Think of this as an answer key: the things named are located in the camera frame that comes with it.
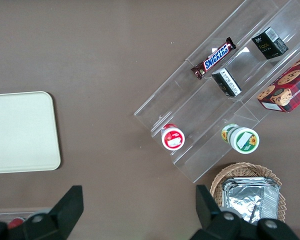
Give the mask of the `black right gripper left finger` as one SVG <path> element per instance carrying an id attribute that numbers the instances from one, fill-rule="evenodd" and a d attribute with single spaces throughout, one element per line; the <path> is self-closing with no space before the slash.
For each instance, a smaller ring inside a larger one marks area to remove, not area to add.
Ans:
<path id="1" fill-rule="evenodd" d="M 66 240 L 83 211 L 83 188 L 81 185 L 74 185 L 48 213 L 37 213 L 22 225 L 24 238 Z"/>

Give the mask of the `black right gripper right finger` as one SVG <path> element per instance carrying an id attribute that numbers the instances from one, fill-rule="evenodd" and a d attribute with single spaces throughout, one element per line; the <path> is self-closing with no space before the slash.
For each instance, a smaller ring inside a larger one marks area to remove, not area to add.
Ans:
<path id="1" fill-rule="evenodd" d="M 237 240 L 241 231 L 238 216 L 221 211 L 205 185 L 197 185 L 195 192 L 195 209 L 201 229 L 192 240 Z"/>

